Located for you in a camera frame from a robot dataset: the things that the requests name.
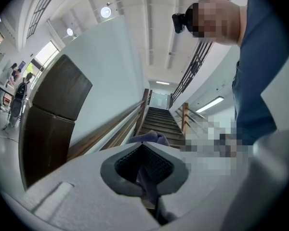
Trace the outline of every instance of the wooden post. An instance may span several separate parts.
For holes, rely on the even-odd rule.
[[[151,98],[152,98],[152,90],[150,90],[150,94],[149,94],[149,102],[148,102],[148,105],[150,104],[151,102]]]
[[[148,99],[148,95],[149,95],[149,89],[145,89],[144,91],[144,95],[143,95],[143,103],[140,106],[140,116],[136,122],[136,127],[135,127],[135,131],[134,131],[134,135],[137,135],[138,130],[140,128],[141,122],[143,121],[143,117],[144,117],[144,112],[145,112],[145,107],[146,107],[146,102]]]
[[[170,103],[169,103],[169,108],[171,108],[173,105],[173,93],[170,94]]]
[[[185,135],[187,128],[188,103],[182,105],[182,133]]]

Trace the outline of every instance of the man in blue shirt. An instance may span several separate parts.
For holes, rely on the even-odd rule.
[[[200,0],[185,13],[194,37],[240,47],[233,82],[236,139],[253,143],[276,130],[261,98],[289,56],[289,35],[267,0],[248,0],[241,7],[228,0]]]

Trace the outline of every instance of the round ceiling light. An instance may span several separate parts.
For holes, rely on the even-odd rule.
[[[111,16],[111,9],[109,7],[103,7],[101,9],[101,16],[104,18],[108,18]]]
[[[69,36],[73,36],[73,30],[71,28],[68,28],[66,32]]]

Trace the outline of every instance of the black metal railing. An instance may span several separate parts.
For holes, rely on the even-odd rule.
[[[35,30],[38,26],[39,20],[41,19],[45,9],[47,8],[48,4],[51,1],[52,0],[39,0],[39,3],[37,4],[35,11],[34,11],[32,18],[31,18],[27,38],[35,33]]]
[[[205,43],[200,41],[197,43],[194,56],[191,62],[189,63],[189,66],[186,72],[184,73],[183,78],[181,79],[177,89],[173,93],[173,102],[179,97],[179,95],[182,92],[185,91],[189,83],[195,77],[196,73],[201,68],[204,59],[206,58],[211,46],[212,43]]]

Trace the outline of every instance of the person standing in background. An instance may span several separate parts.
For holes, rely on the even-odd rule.
[[[12,73],[14,71],[14,69],[16,69],[17,64],[14,63],[11,67],[7,68],[6,70],[4,70],[1,75],[0,75],[0,85],[2,86],[6,86],[6,84],[8,82],[12,83],[14,85],[14,80],[12,77]],[[0,91],[0,107],[2,106],[2,102],[3,102],[3,96],[4,96],[4,92]]]

